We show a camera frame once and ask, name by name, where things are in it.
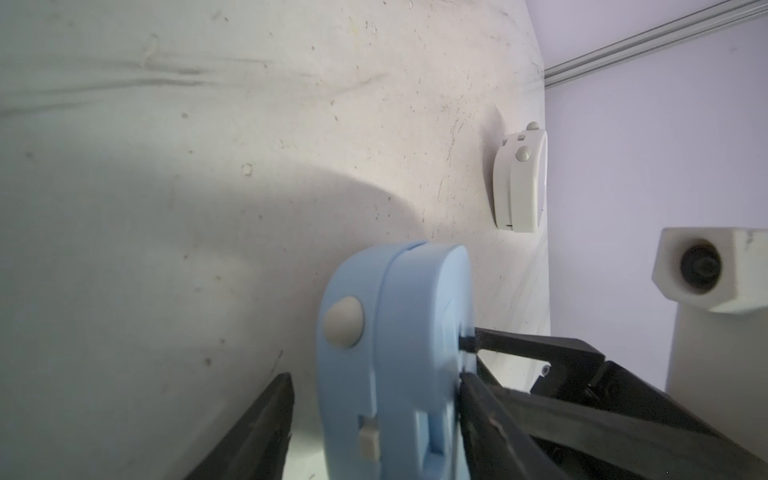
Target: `white plastic block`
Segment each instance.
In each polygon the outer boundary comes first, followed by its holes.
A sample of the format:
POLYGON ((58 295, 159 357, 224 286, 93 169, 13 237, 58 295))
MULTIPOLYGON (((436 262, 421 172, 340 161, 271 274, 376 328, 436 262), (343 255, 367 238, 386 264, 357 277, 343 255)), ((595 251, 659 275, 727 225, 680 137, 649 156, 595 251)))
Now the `white plastic block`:
MULTIPOLYGON (((701 260, 710 275, 715 262, 701 260)), ((661 232, 653 281, 675 302, 717 313, 748 313, 768 306, 768 230, 747 228, 665 228, 661 232), (700 286, 684 278, 684 256, 695 246, 710 246, 719 257, 719 276, 700 286)))

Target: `scratch mark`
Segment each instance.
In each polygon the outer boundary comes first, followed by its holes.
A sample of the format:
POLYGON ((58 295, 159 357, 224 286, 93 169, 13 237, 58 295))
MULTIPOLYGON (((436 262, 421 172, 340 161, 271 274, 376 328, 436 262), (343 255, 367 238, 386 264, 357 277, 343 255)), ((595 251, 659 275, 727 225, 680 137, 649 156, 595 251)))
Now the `scratch mark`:
POLYGON ((202 87, 216 85, 212 81, 173 80, 170 78, 137 78, 136 80, 106 81, 100 84, 79 85, 74 87, 50 88, 33 91, 33 94, 77 94, 89 91, 120 90, 136 87, 202 87))
POLYGON ((280 358, 283 357, 283 351, 280 350, 280 353, 277 354, 277 358, 275 359, 275 363, 272 365, 272 369, 270 370, 270 377, 273 373, 275 373, 275 369, 277 368, 277 363, 280 361, 280 358))
POLYGON ((10 107, 0 110, 0 118, 17 117, 21 115, 40 114, 46 111, 69 110, 90 104, 90 101, 72 101, 60 104, 36 105, 34 107, 10 107))
POLYGON ((355 90, 359 90, 361 88, 364 88, 367 85, 377 83, 377 82, 383 80, 384 78, 387 78, 388 76, 389 76, 389 74, 386 74, 386 73, 375 74, 372 77, 370 77, 370 78, 368 78, 366 80, 363 80, 363 81, 359 81, 359 82, 357 82, 355 84, 352 84, 349 87, 340 88, 339 90, 332 92, 331 96, 337 97, 337 96, 342 95, 342 94, 351 93, 351 92, 353 92, 355 90))
POLYGON ((446 159, 448 160, 449 167, 451 166, 451 154, 453 153, 453 145, 456 143, 456 135, 454 132, 456 130, 457 123, 458 123, 458 118, 456 119, 455 122, 453 122, 453 127, 451 127, 451 146, 448 147, 448 158, 446 159))
POLYGON ((160 37, 154 33, 150 35, 149 43, 147 43, 147 46, 144 48, 144 55, 142 55, 141 62, 139 62, 140 67, 144 68, 144 66, 147 64, 147 60, 149 60, 150 57, 157 51, 157 43, 159 40, 160 37))

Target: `white plastic object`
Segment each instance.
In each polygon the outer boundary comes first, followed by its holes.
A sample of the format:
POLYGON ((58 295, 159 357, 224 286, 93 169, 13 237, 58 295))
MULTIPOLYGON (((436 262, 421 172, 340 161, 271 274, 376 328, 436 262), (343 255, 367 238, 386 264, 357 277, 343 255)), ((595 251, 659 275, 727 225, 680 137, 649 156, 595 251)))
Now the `white plastic object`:
MULTIPOLYGON (((709 274, 710 261, 701 261, 703 274, 709 274)), ((666 298, 709 312, 748 313, 764 308, 768 306, 768 230, 665 228, 653 281, 666 298), (684 278, 684 256, 695 246, 713 247, 719 257, 719 277, 705 287, 684 278)))
POLYGON ((360 340, 365 323, 360 301, 354 296, 345 296, 323 317, 323 335, 336 348, 348 349, 360 340))
POLYGON ((496 227, 534 233, 541 222, 547 194, 547 131, 532 121, 528 129, 509 135, 493 165, 496 227))
POLYGON ((366 419, 358 432, 360 456, 369 462, 378 462, 381 458, 379 444, 379 423, 375 419, 366 419))

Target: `black metal bracket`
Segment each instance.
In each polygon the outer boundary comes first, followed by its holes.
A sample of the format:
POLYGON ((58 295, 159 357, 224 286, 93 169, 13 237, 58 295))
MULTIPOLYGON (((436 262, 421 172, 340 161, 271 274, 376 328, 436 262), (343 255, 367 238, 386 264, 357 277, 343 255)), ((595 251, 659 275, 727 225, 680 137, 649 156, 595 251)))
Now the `black metal bracket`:
POLYGON ((585 342, 475 329, 459 348, 551 364, 530 394, 500 386, 479 359, 477 376, 462 374, 472 480, 768 478, 765 462, 585 342))

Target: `screw hole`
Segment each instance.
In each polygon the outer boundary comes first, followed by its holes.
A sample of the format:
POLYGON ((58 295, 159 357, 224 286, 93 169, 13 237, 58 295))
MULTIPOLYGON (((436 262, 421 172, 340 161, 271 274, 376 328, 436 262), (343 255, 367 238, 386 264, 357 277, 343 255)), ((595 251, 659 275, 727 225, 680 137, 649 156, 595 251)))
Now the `screw hole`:
POLYGON ((685 250, 680 258, 680 273, 685 283, 698 293, 712 290, 723 270, 717 249, 711 243, 698 243, 685 250))

